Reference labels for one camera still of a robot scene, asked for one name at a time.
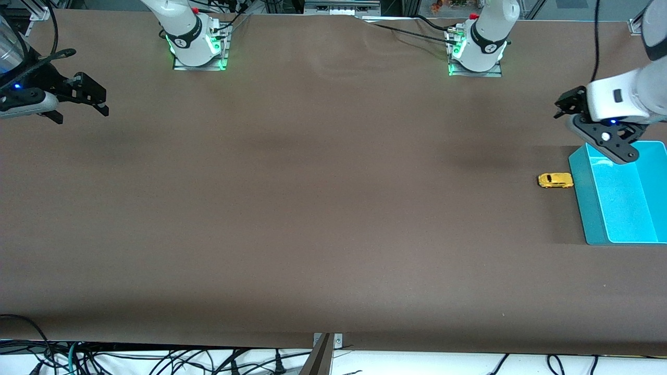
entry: white floor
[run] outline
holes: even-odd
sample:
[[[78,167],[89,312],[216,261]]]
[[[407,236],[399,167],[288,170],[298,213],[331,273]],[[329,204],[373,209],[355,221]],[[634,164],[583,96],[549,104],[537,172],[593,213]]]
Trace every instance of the white floor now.
[[[281,350],[283,355],[299,353],[307,350]],[[211,351],[215,366],[231,353],[229,350]],[[167,352],[124,352],[132,356],[165,356]],[[274,358],[274,350],[252,350],[239,357],[238,366],[250,362],[265,362]],[[283,360],[285,368],[298,368],[305,362],[307,356],[288,358]],[[420,374],[420,375],[488,375],[496,367],[502,357],[501,354],[454,354],[454,353],[420,353],[420,352],[369,352],[337,350],[334,354],[331,375],[350,375],[360,371],[360,375],[392,375],[392,374]],[[124,360],[112,357],[97,357],[99,362],[113,375],[148,375],[155,366],[156,360]],[[567,375],[588,375],[592,357],[587,356],[560,356]],[[66,364],[66,358],[59,358]],[[209,358],[204,354],[194,358],[194,362],[211,368]],[[28,375],[37,360],[34,356],[8,355],[0,356],[0,375]],[[555,361],[554,367],[560,372]],[[273,364],[267,365],[273,370]],[[250,367],[241,368],[241,374]],[[163,375],[171,372],[171,367],[162,372]],[[268,371],[258,369],[252,374],[267,374]],[[53,374],[50,368],[42,368],[41,374]],[[202,370],[193,366],[186,366],[176,372],[179,375],[199,375]],[[498,375],[550,375],[546,365],[546,356],[533,354],[512,354],[505,361]],[[664,375],[667,374],[667,360],[647,358],[619,358],[600,357],[595,375]]]

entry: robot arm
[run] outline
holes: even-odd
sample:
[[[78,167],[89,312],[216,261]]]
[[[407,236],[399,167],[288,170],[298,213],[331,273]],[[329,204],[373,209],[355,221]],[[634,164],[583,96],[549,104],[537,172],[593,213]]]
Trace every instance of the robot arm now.
[[[38,113],[63,123],[55,110],[62,101],[91,105],[108,116],[104,87],[82,72],[64,77],[51,64],[75,53],[64,49],[42,57],[0,15],[0,119]]]
[[[452,58],[469,71],[487,71],[502,58],[507,38],[519,18],[520,7],[516,0],[486,1],[479,18],[456,25],[462,29],[461,47]]]
[[[219,20],[195,14],[187,0],[141,0],[158,18],[167,34],[172,53],[187,66],[198,67],[220,55]],[[74,49],[42,57],[0,15],[0,119],[39,114],[56,123],[63,116],[56,111],[62,101],[93,106],[104,116],[107,92],[85,73],[73,78],[62,76],[51,64],[54,59],[72,56]]]
[[[558,99],[558,113],[573,115],[568,128],[612,161],[636,161],[632,143],[653,123],[667,119],[667,0],[653,0],[642,22],[647,66],[599,79]]]
[[[184,65],[197,67],[220,54],[213,43],[219,37],[218,19],[195,14],[187,0],[141,0],[157,17],[167,33],[172,53]]]

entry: blue plastic bin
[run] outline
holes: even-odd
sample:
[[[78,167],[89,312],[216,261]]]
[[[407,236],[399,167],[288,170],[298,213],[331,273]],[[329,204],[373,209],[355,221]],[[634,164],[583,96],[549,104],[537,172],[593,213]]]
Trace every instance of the blue plastic bin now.
[[[637,141],[634,163],[615,164],[591,145],[570,156],[589,245],[667,244],[667,150]]]

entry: yellow toy car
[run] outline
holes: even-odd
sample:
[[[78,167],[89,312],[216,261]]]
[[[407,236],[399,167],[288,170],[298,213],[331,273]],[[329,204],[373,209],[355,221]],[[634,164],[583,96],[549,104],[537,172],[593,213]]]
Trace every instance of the yellow toy car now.
[[[543,188],[571,188],[574,181],[569,173],[543,173],[538,176],[538,185]]]

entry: brown table surface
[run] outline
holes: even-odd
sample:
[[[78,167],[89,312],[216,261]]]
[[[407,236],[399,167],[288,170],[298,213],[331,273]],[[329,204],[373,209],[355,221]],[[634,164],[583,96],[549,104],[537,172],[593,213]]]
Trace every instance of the brown table surface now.
[[[150,13],[58,16],[56,65],[111,115],[2,122],[2,312],[70,340],[667,351],[667,248],[587,246],[574,190],[536,185],[582,144],[553,102],[590,78],[591,23],[519,22],[475,79],[353,17],[253,16],[227,71],[188,73]],[[624,23],[600,35],[599,77],[647,63]]]

